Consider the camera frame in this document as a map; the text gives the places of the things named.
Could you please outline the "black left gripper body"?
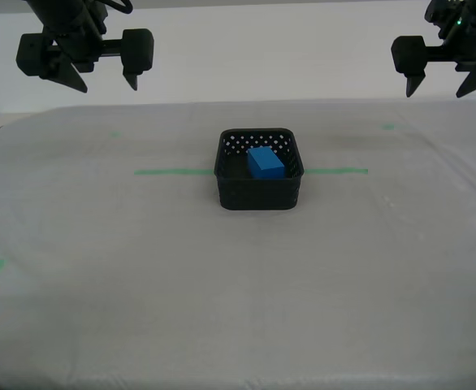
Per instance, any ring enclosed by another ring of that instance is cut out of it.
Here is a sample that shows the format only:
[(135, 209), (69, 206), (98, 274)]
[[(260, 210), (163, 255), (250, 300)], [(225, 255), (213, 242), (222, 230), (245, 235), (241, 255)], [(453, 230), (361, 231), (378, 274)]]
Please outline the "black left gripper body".
[(56, 42), (79, 73), (93, 72), (95, 63), (101, 57), (120, 56), (122, 40), (104, 40), (102, 33), (105, 31), (94, 22), (72, 26), (66, 32), (46, 29), (47, 35)]

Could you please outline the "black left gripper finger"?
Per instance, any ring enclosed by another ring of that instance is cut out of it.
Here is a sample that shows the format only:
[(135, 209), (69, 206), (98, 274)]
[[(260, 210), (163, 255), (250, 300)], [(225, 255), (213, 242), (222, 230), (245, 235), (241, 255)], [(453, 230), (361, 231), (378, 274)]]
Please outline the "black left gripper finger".
[(23, 34), (16, 55), (18, 68), (26, 75), (39, 77), (76, 91), (87, 93), (88, 87), (71, 60), (43, 33)]
[(123, 76), (134, 91), (137, 77), (153, 66), (154, 36), (146, 28), (125, 29), (121, 40), (120, 57)]

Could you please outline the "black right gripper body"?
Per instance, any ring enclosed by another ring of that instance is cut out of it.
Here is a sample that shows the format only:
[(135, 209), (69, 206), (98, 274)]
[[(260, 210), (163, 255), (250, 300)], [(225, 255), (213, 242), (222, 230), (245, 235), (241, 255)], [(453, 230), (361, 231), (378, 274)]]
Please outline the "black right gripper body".
[(427, 46), (428, 63), (455, 63), (456, 72), (470, 72), (476, 64), (476, 28), (469, 24), (442, 27), (438, 34), (443, 43)]

